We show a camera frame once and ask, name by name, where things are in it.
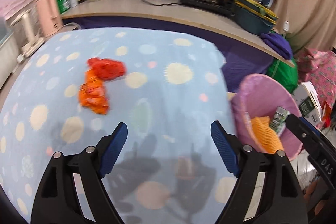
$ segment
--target light blue blanket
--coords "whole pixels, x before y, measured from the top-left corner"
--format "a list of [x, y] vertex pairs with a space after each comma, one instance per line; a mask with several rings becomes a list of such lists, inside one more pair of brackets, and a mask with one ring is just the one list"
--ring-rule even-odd
[[[127, 75], [105, 82], [110, 111], [78, 104], [91, 57], [120, 60]], [[0, 115], [0, 182], [29, 222], [50, 157], [80, 153], [113, 132], [128, 138], [104, 185], [126, 224], [215, 223], [235, 179], [212, 141], [219, 120], [235, 134], [225, 58], [192, 35], [136, 28], [61, 33], [45, 43], [19, 75]], [[76, 188], [92, 218], [80, 178]]]

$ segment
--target red cloth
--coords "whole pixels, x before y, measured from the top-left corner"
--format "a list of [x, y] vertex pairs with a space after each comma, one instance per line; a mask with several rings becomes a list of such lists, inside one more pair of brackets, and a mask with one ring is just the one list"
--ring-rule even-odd
[[91, 68], [85, 73], [85, 83], [78, 92], [78, 100], [84, 107], [89, 107], [97, 114], [106, 114], [109, 110], [109, 100], [103, 81], [112, 80], [126, 73], [124, 63], [108, 58], [97, 57], [87, 60]]
[[99, 59], [90, 58], [87, 61], [90, 68], [101, 80], [113, 80], [123, 76], [126, 73], [126, 67], [123, 62], [111, 60], [108, 58]]
[[296, 58], [299, 82], [310, 81], [320, 105], [324, 100], [332, 108], [336, 98], [336, 55], [332, 51], [322, 52], [305, 49]]

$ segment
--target white appliance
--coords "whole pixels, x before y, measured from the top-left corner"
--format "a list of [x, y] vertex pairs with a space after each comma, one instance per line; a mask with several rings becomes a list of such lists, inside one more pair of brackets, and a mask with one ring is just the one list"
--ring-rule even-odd
[[10, 27], [17, 44], [21, 47], [23, 57], [30, 57], [45, 42], [35, 7], [19, 14]]
[[4, 18], [0, 17], [0, 88], [16, 69], [19, 54], [13, 32], [8, 29]]

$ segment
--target purple cloth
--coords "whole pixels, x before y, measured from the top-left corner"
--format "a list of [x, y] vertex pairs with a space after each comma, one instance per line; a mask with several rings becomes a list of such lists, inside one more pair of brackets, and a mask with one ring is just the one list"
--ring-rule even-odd
[[251, 47], [233, 38], [204, 29], [149, 18], [92, 16], [63, 19], [63, 23], [76, 22], [83, 29], [99, 27], [133, 27], [150, 30], [162, 30], [188, 33], [208, 40], [216, 45], [226, 58], [222, 72], [228, 92], [237, 92], [239, 84], [246, 75], [265, 74], [273, 62], [273, 57], [257, 48]]
[[291, 60], [293, 58], [292, 48], [288, 41], [278, 33], [262, 33], [260, 38], [270, 46], [276, 53], [280, 54], [283, 58]]

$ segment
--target pink appliance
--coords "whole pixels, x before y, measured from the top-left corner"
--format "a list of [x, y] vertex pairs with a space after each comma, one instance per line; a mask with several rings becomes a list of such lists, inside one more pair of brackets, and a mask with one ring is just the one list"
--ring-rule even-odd
[[56, 0], [36, 0], [35, 2], [45, 36], [48, 37], [59, 31], [63, 23]]

